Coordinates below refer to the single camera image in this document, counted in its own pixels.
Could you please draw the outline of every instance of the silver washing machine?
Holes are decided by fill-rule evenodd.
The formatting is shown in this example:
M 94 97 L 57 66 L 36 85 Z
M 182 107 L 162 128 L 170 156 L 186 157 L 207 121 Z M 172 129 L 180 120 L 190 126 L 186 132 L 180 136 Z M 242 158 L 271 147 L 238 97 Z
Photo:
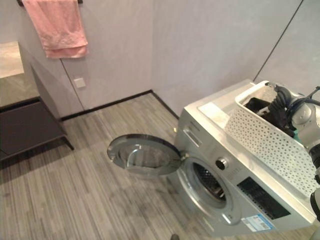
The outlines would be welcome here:
M 214 237 L 310 226 L 309 199 L 273 174 L 223 130 L 244 81 L 186 106 L 174 145 L 145 134 L 114 139 L 116 165 L 145 176 L 167 175 L 183 202 Z M 204 109 L 211 103 L 210 111 Z

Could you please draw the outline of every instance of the floor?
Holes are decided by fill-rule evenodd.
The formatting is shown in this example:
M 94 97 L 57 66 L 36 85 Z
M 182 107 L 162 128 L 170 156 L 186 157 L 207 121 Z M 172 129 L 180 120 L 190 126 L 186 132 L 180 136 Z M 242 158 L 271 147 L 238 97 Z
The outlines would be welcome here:
M 177 120 L 151 94 L 64 126 L 74 151 L 48 145 L 0 171 L 1 240 L 169 240 L 173 233 L 181 240 L 307 240 L 316 229 L 207 237 L 165 178 L 138 178 L 111 163 L 107 146 L 120 135 L 173 142 Z

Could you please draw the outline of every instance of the cabinet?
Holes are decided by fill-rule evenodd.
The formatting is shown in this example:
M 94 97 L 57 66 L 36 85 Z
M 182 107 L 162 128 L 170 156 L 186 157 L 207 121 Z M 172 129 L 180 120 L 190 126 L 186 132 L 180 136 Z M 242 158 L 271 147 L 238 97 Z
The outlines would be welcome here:
M 60 138 L 74 149 L 41 97 L 0 109 L 0 129 L 1 160 Z

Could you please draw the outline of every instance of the laundry basket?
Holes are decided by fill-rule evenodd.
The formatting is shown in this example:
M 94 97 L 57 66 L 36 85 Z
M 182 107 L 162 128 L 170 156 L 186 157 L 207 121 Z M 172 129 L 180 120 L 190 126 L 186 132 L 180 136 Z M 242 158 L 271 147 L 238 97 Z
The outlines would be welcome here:
M 237 107 L 225 131 L 299 190 L 306 198 L 318 187 L 315 167 L 304 146 L 244 105 L 251 98 L 272 102 L 277 93 L 262 81 L 235 98 Z

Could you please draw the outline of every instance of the wall outlet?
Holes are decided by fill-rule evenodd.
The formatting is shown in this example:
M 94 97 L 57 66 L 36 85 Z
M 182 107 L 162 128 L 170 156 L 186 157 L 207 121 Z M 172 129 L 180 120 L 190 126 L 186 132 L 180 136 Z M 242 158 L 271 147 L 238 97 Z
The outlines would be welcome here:
M 76 78 L 73 80 L 75 86 L 79 89 L 79 88 L 83 88 L 86 86 L 85 80 L 81 77 L 81 78 Z

